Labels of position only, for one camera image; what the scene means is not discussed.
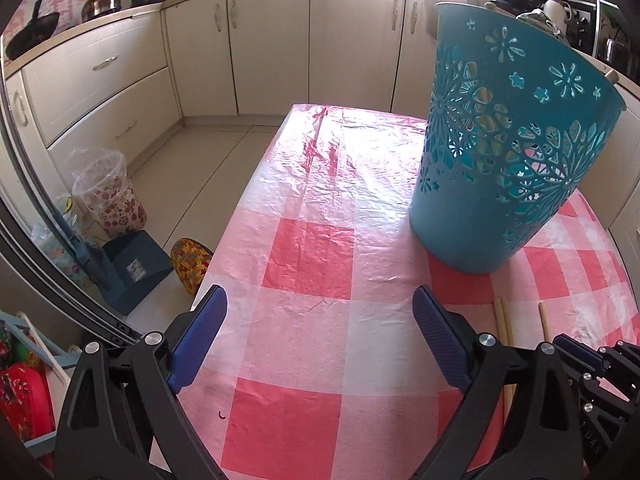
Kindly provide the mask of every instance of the black pan handle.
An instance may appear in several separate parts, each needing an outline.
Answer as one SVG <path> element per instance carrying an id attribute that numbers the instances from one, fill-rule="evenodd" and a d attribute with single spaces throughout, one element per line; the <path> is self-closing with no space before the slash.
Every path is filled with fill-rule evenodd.
<path id="1" fill-rule="evenodd" d="M 38 15 L 40 14 L 40 6 L 42 5 L 42 0 L 38 0 L 33 6 L 33 14 L 31 15 L 31 21 L 35 22 L 38 19 Z"/>

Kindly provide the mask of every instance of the table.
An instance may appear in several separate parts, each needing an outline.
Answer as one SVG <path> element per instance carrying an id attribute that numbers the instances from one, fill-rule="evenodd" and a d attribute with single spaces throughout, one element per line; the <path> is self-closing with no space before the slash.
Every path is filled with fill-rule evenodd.
<path id="1" fill-rule="evenodd" d="M 431 256 L 408 221 L 424 121 L 297 105 L 246 188 L 196 298 L 216 283 L 228 314 L 193 385 L 188 417 L 232 480 L 407 480 L 460 402 L 411 312 L 428 284 L 479 331 L 553 333 L 592 347 L 637 342 L 622 260 L 575 191 L 491 275 Z M 211 213 L 215 214 L 215 204 Z M 502 426 L 502 403 L 474 465 Z"/>

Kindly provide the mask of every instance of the cabinet handle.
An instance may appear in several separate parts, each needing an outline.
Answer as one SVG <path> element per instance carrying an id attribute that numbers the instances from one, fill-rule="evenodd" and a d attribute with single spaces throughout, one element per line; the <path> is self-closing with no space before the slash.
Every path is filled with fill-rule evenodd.
<path id="1" fill-rule="evenodd" d="M 27 117 L 27 110 L 24 107 L 24 101 L 22 100 L 22 96 L 20 95 L 20 92 L 18 92 L 17 90 L 14 93 L 14 109 L 18 109 L 18 103 L 20 105 L 20 111 L 22 112 L 22 120 L 20 121 L 20 124 L 22 126 L 28 126 L 29 125 L 29 118 Z"/>
<path id="2" fill-rule="evenodd" d="M 415 24 L 418 23 L 418 2 L 414 2 L 414 10 L 411 13 L 411 33 L 415 34 Z"/>
<path id="3" fill-rule="evenodd" d="M 391 30 L 396 30 L 396 23 L 398 22 L 398 0 L 394 0 L 394 13 L 391 20 Z"/>
<path id="4" fill-rule="evenodd" d="M 231 16 L 231 25 L 234 28 L 238 28 L 238 23 L 236 22 L 236 1 L 231 0 L 231 10 L 229 11 L 229 15 Z"/>
<path id="5" fill-rule="evenodd" d="M 130 132 L 135 126 L 136 124 L 138 124 L 138 120 L 133 121 L 133 123 L 131 124 L 131 126 L 128 126 L 122 133 L 119 133 L 116 135 L 116 139 L 119 139 L 121 136 L 123 136 L 124 134 Z"/>
<path id="6" fill-rule="evenodd" d="M 220 4 L 216 4 L 216 12 L 213 13 L 213 21 L 216 22 L 216 28 L 218 32 L 222 32 L 222 27 L 220 26 L 220 17 L 218 16 L 219 10 L 220 10 Z"/>
<path id="7" fill-rule="evenodd" d="M 114 56 L 114 57 L 110 57 L 109 59 L 105 59 L 102 63 L 98 63 L 96 66 L 94 66 L 94 70 L 100 70 L 101 68 L 105 68 L 109 66 L 111 63 L 116 61 L 119 57 L 120 56 Z"/>

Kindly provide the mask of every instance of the kitchen cabinet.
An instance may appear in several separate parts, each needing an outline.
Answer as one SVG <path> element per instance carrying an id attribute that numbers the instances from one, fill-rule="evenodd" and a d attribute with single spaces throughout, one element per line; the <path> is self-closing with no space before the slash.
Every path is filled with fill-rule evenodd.
<path id="1" fill-rule="evenodd" d="M 578 186 L 605 229 L 611 227 L 640 178 L 640 101 L 622 86 L 616 89 L 626 111 Z"/>
<path id="2" fill-rule="evenodd" d="M 135 83 L 69 128 L 49 148 L 50 158 L 68 186 L 66 160 L 76 148 L 109 148 L 131 164 L 142 151 L 180 120 L 169 69 Z"/>
<path id="3" fill-rule="evenodd" d="M 126 18 L 76 36 L 24 68 L 46 146 L 80 117 L 166 66 L 160 13 Z"/>
<path id="4" fill-rule="evenodd" d="M 237 115 L 226 0 L 190 0 L 165 13 L 184 115 Z"/>
<path id="5" fill-rule="evenodd" d="M 308 102 L 309 0 L 226 0 L 238 113 Z"/>
<path id="6" fill-rule="evenodd" d="M 22 144 L 27 152 L 29 160 L 34 167 L 45 191 L 53 200 L 68 193 L 62 183 L 58 172 L 53 166 L 47 150 L 45 149 L 40 134 L 35 125 L 33 113 L 24 91 L 22 73 L 17 72 L 6 82 L 7 93 L 11 112 L 22 139 Z M 0 187 L 10 205 L 14 208 L 18 218 L 22 221 L 27 231 L 38 220 L 39 215 L 33 207 L 24 187 L 15 173 L 14 167 L 3 142 L 0 141 Z"/>
<path id="7" fill-rule="evenodd" d="M 398 61 L 398 75 L 391 111 L 426 119 L 431 105 L 431 88 L 438 45 L 428 33 L 428 11 L 438 0 L 406 0 L 404 27 Z"/>
<path id="8" fill-rule="evenodd" d="M 637 301 L 640 297 L 640 184 L 609 231 L 618 246 Z"/>
<path id="9" fill-rule="evenodd" d="M 391 111 L 404 0 L 311 0 L 309 101 Z"/>

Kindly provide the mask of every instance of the frying pan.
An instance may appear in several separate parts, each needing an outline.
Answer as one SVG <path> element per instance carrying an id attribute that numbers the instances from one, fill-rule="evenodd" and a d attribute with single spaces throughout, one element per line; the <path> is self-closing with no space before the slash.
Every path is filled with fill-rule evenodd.
<path id="1" fill-rule="evenodd" d="M 46 16 L 39 17 L 42 0 L 38 0 L 33 6 L 31 21 L 27 23 L 23 30 L 18 32 L 6 46 L 6 56 L 14 61 L 22 54 L 38 46 L 43 41 L 48 40 L 58 26 L 60 19 L 59 12 L 52 12 Z"/>

